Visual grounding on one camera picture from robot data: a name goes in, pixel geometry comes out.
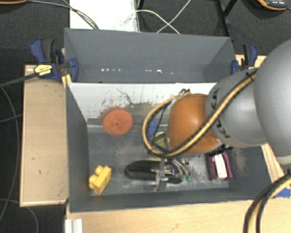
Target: yellow cable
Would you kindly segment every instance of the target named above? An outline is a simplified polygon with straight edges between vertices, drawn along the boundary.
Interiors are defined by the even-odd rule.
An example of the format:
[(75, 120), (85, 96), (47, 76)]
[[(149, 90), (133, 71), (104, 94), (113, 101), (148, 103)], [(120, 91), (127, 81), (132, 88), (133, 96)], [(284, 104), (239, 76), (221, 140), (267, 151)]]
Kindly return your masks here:
[[(291, 185), (291, 177), (290, 178), (288, 178), (285, 182), (283, 182), (272, 194), (271, 194), (271, 198), (273, 198), (278, 192), (280, 192), (282, 189), (284, 189), (285, 187), (287, 187), (287, 186), (289, 186), (289, 185)], [(254, 224), (254, 222), (256, 221), (256, 219), (257, 219), (257, 215), (258, 215), (258, 211), (259, 211), (259, 208), (260, 208), (260, 206), (261, 206), (261, 204), (262, 204), (262, 201), (263, 201), (263, 199), (264, 199), (264, 197), (263, 198), (261, 198), (259, 201), (258, 201), (258, 203), (257, 203), (257, 205), (256, 205), (256, 207), (254, 208), (254, 211), (253, 211), (253, 213), (252, 213), (252, 215), (251, 215), (251, 217), (250, 217), (250, 219), (249, 219), (249, 223), (248, 223), (248, 231), (247, 231), (247, 233), (249, 233), (250, 232), (250, 229), (251, 229), (251, 227), (252, 227), (252, 225)]]
[[(165, 157), (172, 157), (178, 154), (181, 154), (182, 152), (184, 152), (185, 150), (187, 150), (189, 147), (191, 147), (200, 137), (203, 136), (203, 134), (205, 134), (207, 132), (207, 130), (211, 127), (211, 125), (215, 122), (215, 120), (219, 117), (219, 115), (221, 114), (221, 112), (227, 107), (228, 103), (237, 95), (237, 93), (239, 93), (243, 88), (245, 88), (248, 84), (250, 84), (256, 77), (256, 74), (252, 74), (250, 75), (247, 79), (245, 79), (241, 84), (239, 84), (238, 86), (236, 86), (231, 92), (230, 94), (226, 97), (226, 99), (223, 101), (223, 103), (219, 106), (219, 108), (216, 110), (216, 112), (212, 115), (212, 117), (208, 120), (208, 122), (203, 126), (203, 128), (196, 134), (196, 136), (194, 136), (190, 141), (188, 141), (183, 147), (181, 147), (180, 149), (178, 149), (177, 151), (174, 151), (172, 153), (168, 153), (165, 154)], [(162, 104), (158, 105), (157, 107), (155, 107), (145, 118), (145, 121), (143, 123), (143, 127), (142, 127), (142, 136), (143, 136), (143, 140), (145, 143), (145, 146), (153, 153), (156, 155), (163, 155), (162, 152), (157, 151), (155, 149), (152, 148), (152, 146), (150, 145), (147, 136), (146, 136), (146, 125), (148, 120), (151, 118), (151, 116), (162, 106), (166, 105), (167, 103), (169, 103), (170, 101), (179, 98), (181, 96), (184, 95), (188, 95), (187, 93), (184, 93), (182, 95), (178, 95), (175, 97), (172, 97), (168, 100), (166, 100), (165, 102), (163, 102)]]
[(182, 97), (185, 97), (187, 95), (191, 94), (191, 92), (185, 92), (185, 93), (182, 93), (182, 94), (179, 94), (179, 95), (176, 95), (176, 96), (173, 96), (172, 98), (169, 98), (167, 99), (166, 101), (164, 101), (163, 103), (159, 104), (158, 106), (156, 106), (154, 109), (152, 109), (150, 111), (150, 113), (145, 117), (145, 120), (144, 120), (144, 123), (142, 125), (142, 138), (143, 138), (143, 141), (145, 143), (145, 146), (147, 149), (149, 149), (151, 152), (154, 150), (152, 148), (152, 146), (150, 145), (148, 139), (147, 139), (147, 135), (146, 135), (146, 125), (148, 123), (148, 121), (150, 120), (150, 118), (152, 117), (152, 115), (157, 111), (159, 110), (161, 107), (163, 107), (164, 105), (170, 103), (172, 100), (175, 100), (175, 99), (178, 99), (178, 98), (182, 98)]

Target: black carpet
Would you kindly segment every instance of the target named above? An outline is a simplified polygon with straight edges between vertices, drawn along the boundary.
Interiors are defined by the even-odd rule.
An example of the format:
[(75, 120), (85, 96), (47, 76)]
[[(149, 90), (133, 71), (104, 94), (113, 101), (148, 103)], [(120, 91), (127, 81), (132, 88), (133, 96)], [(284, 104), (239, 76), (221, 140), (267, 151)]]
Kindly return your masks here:
[[(60, 0), (44, 0), (61, 3)], [(153, 10), (165, 19), (172, 19), (187, 0), (146, 0), (145, 9)], [(229, 0), (220, 0), (225, 7)], [(68, 11), (64, 8), (26, 3), (23, 5), (0, 5), (0, 82), (23, 75), (25, 63), (35, 59), (29, 51), (32, 40), (53, 38), (55, 47), (64, 45), (64, 27), (68, 27)], [(141, 29), (156, 32), (164, 24), (155, 16), (142, 13)], [(291, 11), (269, 12), (255, 7), (250, 0), (238, 0), (227, 17), (235, 52), (241, 54), (242, 44), (254, 44), (259, 54), (268, 54), (284, 41), (291, 39)], [(180, 33), (202, 35), (225, 35), (216, 1), (193, 0), (173, 23)], [(6, 88), (16, 114), (22, 113), (22, 84)], [(0, 119), (12, 117), (7, 99), (0, 91)], [(21, 129), (21, 118), (17, 119)], [(0, 199), (7, 198), (16, 165), (15, 122), (0, 124)], [(18, 178), (11, 199), (18, 200)], [(0, 202), (0, 213), (4, 202)], [(64, 207), (34, 207), (39, 222), (39, 232), (63, 231)], [(34, 218), (29, 211), (11, 203), (0, 224), (0, 233), (35, 232)]]

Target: white paper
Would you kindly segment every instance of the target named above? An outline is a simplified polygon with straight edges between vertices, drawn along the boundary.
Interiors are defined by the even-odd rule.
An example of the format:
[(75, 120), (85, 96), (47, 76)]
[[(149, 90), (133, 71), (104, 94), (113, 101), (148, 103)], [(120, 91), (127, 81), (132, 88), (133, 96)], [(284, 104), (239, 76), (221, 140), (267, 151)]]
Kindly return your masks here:
[[(138, 31), (134, 0), (70, 0), (70, 5), (87, 14), (100, 29)], [(91, 29), (73, 11), (70, 11), (70, 27)]]

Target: wooden board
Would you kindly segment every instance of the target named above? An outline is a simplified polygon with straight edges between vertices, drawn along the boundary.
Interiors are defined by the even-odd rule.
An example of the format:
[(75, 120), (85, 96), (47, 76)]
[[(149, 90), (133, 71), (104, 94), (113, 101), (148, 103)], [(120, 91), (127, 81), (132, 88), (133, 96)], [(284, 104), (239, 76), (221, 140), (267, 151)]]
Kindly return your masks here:
[[(31, 74), (34, 66), (26, 66)], [(34, 78), (24, 84), (20, 206), (62, 204), (68, 198), (65, 90)]]

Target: orange sponge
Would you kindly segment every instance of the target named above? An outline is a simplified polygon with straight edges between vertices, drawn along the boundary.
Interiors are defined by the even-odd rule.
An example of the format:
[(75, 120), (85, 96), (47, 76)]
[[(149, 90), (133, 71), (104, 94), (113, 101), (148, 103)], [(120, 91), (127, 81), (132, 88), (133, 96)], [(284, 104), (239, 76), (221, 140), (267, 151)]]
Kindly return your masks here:
[(121, 108), (107, 113), (102, 122), (104, 130), (113, 136), (127, 134), (131, 130), (132, 125), (132, 115), (127, 110)]

